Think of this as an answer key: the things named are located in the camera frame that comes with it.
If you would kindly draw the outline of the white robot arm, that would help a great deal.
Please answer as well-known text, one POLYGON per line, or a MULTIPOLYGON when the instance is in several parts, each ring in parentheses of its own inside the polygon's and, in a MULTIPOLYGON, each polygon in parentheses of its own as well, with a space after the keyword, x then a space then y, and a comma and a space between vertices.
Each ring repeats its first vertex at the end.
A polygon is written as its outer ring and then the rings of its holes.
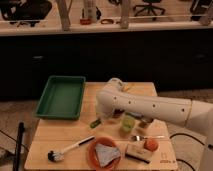
POLYGON ((110 79, 97 92, 96 111, 110 117, 124 110, 144 117, 170 122, 206 137, 199 171, 213 171, 213 104, 191 99, 141 96, 123 91, 125 83, 110 79))

